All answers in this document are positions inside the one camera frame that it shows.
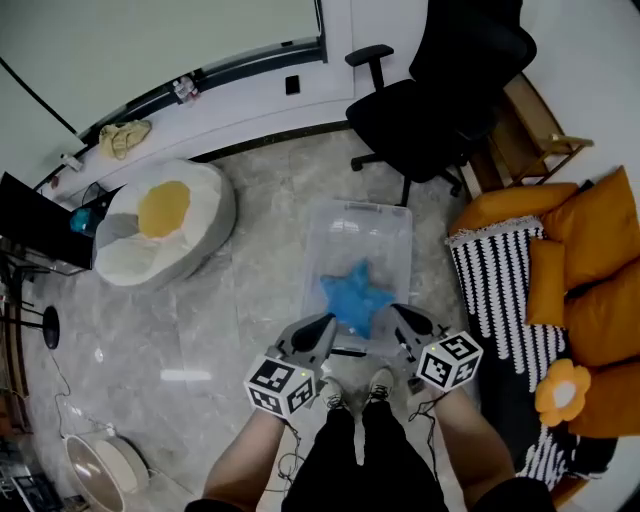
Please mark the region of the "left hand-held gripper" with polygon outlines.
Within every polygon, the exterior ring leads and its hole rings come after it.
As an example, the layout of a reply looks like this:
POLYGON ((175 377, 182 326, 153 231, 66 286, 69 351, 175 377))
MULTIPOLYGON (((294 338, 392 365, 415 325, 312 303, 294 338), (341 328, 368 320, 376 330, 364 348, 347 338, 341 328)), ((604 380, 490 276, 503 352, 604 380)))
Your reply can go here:
POLYGON ((286 327, 275 347, 283 357, 258 355, 244 378, 249 401, 256 409, 290 420, 301 408, 309 408, 324 375, 337 335, 333 313, 302 318, 286 327))

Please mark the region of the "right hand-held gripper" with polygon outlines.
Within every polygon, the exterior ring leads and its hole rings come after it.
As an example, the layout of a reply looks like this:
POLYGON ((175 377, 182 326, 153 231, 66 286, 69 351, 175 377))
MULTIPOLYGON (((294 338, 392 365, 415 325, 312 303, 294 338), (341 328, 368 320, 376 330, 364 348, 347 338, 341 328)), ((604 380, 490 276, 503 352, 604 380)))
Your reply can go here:
POLYGON ((394 303, 390 310, 393 332, 407 361, 414 363, 415 352, 424 346, 413 370, 417 379, 439 391, 452 391, 474 378, 484 351, 467 332, 447 337, 450 326, 408 304, 394 303))

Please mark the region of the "blue star pillow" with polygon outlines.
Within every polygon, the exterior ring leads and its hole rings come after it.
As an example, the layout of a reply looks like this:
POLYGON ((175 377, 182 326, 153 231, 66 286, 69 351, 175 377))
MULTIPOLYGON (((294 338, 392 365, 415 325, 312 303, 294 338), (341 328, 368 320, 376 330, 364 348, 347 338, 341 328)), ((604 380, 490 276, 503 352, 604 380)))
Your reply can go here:
POLYGON ((367 259, 358 261, 345 276, 321 276, 320 284, 326 311, 363 339, 371 338, 375 314, 395 300, 393 293, 371 283, 367 259))

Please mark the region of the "clear plastic storage bin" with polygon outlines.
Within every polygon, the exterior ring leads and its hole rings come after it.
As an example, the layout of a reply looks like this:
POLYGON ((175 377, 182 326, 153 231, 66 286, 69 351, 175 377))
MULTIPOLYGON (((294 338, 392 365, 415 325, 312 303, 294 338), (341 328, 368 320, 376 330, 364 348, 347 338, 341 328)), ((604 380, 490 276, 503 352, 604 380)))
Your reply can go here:
POLYGON ((334 199, 310 209, 300 314, 324 313, 323 276, 342 278, 361 261, 370 283, 406 303, 412 256, 412 214, 405 207, 334 199))

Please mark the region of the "orange flower pillow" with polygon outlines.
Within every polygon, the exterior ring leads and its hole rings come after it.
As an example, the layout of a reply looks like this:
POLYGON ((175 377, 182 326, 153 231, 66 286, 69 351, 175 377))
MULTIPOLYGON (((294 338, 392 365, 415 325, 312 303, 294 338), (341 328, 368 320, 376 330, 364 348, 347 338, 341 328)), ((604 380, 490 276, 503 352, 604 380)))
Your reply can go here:
POLYGON ((591 374, 570 359, 554 361, 535 391, 535 409, 540 422, 556 427, 575 419, 586 403, 591 386, 591 374))

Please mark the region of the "person's left forearm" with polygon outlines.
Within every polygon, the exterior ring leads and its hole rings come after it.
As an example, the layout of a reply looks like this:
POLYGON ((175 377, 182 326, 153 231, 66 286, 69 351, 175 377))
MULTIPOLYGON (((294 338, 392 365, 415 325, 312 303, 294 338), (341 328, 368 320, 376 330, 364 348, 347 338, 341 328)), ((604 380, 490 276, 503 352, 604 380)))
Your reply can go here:
POLYGON ((255 410, 212 466, 203 498, 255 512, 269 482, 284 429, 280 418, 255 410))

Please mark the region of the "person's right forearm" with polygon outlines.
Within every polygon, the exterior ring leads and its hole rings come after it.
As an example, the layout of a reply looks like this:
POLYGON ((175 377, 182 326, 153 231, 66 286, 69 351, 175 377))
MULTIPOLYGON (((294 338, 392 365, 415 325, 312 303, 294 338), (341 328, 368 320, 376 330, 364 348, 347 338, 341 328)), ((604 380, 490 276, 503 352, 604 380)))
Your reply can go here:
POLYGON ((515 477, 506 444, 462 388, 439 398, 435 413, 465 503, 515 477))

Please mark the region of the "person's left shoe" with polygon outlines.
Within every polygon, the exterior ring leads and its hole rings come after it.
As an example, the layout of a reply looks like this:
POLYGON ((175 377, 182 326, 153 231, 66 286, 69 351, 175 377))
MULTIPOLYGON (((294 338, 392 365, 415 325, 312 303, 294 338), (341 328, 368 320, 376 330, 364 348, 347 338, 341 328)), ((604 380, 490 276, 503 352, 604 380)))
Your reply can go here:
POLYGON ((348 408, 348 404, 344 398, 343 387, 333 377, 323 379, 320 398, 328 411, 348 408))

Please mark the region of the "person's shoe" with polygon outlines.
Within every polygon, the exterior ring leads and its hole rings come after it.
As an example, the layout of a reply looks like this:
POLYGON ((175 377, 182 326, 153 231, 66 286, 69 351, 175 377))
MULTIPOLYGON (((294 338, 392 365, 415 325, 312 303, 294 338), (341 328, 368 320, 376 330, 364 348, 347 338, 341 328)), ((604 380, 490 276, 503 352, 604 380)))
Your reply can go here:
POLYGON ((379 369, 372 377, 365 403, 386 402, 394 387, 394 375, 389 367, 379 369))
POLYGON ((333 377, 323 379, 320 398, 328 411, 348 408, 348 404, 344 398, 343 387, 333 377))

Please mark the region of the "person's right shoe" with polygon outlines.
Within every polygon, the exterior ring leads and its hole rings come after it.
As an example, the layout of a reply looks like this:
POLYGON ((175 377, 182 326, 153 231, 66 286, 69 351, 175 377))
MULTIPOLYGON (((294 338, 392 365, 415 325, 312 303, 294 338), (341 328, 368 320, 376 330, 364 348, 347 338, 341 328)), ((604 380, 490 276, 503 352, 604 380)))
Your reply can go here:
POLYGON ((389 367, 379 369, 372 377, 365 403, 386 402, 394 387, 394 375, 389 367))

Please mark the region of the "orange sofa with striped blanket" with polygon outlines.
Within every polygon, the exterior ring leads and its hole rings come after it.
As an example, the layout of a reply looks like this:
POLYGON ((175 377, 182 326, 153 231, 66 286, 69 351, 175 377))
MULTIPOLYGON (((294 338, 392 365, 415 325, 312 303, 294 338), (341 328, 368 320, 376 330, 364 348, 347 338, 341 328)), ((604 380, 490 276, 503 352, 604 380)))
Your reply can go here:
POLYGON ((564 477, 591 480, 604 474, 617 441, 547 427, 534 407, 537 385, 549 366, 570 356, 566 331, 526 324, 532 239, 545 232, 525 216, 446 241, 459 278, 472 337, 484 354, 476 373, 481 412, 506 443, 516 473, 554 489, 564 477))

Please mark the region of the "person's black trousers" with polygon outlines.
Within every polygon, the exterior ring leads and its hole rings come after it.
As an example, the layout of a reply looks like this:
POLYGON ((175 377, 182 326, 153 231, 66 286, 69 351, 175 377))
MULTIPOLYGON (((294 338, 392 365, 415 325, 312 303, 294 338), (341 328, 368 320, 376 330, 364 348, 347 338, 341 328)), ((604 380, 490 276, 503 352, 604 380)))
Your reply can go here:
POLYGON ((358 464, 353 415, 346 408, 327 413, 281 511, 448 512, 439 484, 390 404, 367 404, 362 424, 364 462, 358 464))

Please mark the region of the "small orange sofa pillow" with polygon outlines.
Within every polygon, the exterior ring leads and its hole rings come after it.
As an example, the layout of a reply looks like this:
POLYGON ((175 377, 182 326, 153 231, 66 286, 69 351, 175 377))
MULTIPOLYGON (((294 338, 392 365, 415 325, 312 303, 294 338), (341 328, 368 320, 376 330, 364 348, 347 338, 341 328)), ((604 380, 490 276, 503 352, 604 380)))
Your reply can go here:
POLYGON ((529 325, 564 327, 565 248, 561 243, 532 238, 529 244, 529 325))

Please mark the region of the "large orange sofa pillow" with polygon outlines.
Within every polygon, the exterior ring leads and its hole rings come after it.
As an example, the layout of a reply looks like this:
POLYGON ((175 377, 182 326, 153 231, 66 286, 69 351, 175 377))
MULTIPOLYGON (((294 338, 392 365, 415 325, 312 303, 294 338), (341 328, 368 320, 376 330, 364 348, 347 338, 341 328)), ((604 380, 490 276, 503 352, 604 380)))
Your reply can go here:
POLYGON ((640 436, 640 361, 590 372, 585 406, 569 431, 595 439, 640 436))
POLYGON ((624 167, 546 213, 542 224, 548 238, 564 246, 567 291, 640 257, 640 223, 624 167))
POLYGON ((640 357, 640 258, 565 304, 572 356, 600 367, 640 357))

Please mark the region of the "person's black shirt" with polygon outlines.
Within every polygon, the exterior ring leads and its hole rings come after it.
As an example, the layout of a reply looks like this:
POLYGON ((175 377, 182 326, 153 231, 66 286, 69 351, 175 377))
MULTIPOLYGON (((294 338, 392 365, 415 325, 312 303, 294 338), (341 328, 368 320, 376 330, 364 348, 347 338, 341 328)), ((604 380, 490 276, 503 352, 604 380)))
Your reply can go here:
MULTIPOLYGON (((211 499, 194 500, 187 504, 184 512, 243 512, 240 508, 211 499)), ((366 500, 361 504, 346 503, 312 509, 310 505, 286 507, 281 512, 449 512, 443 501, 433 500, 431 507, 418 500, 417 505, 401 507, 398 500, 384 503, 381 500, 366 500)), ((485 493, 468 512, 557 512, 546 485, 527 477, 516 477, 504 481, 485 493)))

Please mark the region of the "black office chair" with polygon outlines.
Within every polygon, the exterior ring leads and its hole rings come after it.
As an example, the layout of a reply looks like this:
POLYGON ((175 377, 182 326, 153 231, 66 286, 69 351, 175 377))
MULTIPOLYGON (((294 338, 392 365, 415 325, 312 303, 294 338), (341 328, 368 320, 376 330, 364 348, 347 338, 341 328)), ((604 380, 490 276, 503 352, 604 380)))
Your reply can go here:
POLYGON ((385 162, 404 178, 401 201, 414 183, 436 176, 459 195, 449 167, 465 165, 496 126, 505 86, 535 58, 537 46, 520 21, 523 0, 429 0, 426 24, 408 78, 387 84, 381 61, 386 44, 345 57, 367 65, 373 93, 346 110, 351 129, 370 148, 351 161, 353 171, 385 162))

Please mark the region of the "egg shaped bean bag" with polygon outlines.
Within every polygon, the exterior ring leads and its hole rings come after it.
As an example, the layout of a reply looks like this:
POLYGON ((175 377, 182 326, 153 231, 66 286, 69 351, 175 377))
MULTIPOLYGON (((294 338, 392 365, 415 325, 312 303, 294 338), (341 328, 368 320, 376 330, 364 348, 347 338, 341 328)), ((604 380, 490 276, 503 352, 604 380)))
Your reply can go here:
POLYGON ((115 287, 160 289, 224 245, 236 216, 232 183, 218 167, 152 165, 111 201, 96 231, 93 269, 115 287))

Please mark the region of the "wooden side table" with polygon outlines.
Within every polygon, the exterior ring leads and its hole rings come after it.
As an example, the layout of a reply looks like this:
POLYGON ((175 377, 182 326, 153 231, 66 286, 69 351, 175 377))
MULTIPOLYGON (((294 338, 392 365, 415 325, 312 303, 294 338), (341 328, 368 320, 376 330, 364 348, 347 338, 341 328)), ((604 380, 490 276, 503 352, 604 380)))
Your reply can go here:
POLYGON ((584 149, 588 138, 564 133, 531 81, 519 74, 504 88, 496 125, 461 168, 466 193, 484 193, 525 185, 542 185, 584 149))

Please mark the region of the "teal bag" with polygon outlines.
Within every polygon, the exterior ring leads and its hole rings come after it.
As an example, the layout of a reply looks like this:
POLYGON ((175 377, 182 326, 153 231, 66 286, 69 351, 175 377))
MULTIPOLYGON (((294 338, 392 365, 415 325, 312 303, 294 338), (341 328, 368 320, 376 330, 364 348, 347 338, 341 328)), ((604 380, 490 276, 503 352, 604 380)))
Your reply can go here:
POLYGON ((70 228, 73 232, 94 238, 101 219, 91 208, 79 208, 72 212, 70 228))

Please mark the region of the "black round base stand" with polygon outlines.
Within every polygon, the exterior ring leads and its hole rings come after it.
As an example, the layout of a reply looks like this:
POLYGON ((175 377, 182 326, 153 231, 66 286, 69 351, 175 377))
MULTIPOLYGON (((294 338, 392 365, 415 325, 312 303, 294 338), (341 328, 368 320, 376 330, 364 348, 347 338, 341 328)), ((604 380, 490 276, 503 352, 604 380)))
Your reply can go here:
POLYGON ((60 321, 56 308, 52 305, 45 308, 43 313, 38 313, 41 321, 30 322, 21 319, 10 318, 0 314, 0 323, 26 327, 39 330, 44 338, 44 343, 49 350, 55 350, 59 346, 60 341, 60 321))

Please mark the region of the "yellow cloth bag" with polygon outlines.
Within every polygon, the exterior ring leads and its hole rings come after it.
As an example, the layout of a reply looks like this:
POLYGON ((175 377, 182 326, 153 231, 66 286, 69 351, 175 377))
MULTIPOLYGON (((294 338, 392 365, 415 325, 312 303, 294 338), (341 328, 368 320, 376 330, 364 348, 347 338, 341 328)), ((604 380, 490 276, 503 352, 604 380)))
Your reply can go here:
POLYGON ((104 156, 122 161, 151 130, 152 124, 147 120, 105 125, 99 132, 99 149, 104 156))

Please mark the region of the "black flat panel screen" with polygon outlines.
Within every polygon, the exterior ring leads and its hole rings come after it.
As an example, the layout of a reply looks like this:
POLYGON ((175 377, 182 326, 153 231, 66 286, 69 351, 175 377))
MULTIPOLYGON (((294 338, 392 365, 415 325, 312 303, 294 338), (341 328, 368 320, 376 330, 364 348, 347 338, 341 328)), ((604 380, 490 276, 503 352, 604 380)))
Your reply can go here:
POLYGON ((71 229, 71 212, 5 172, 0 235, 45 256, 90 270, 93 239, 71 229))

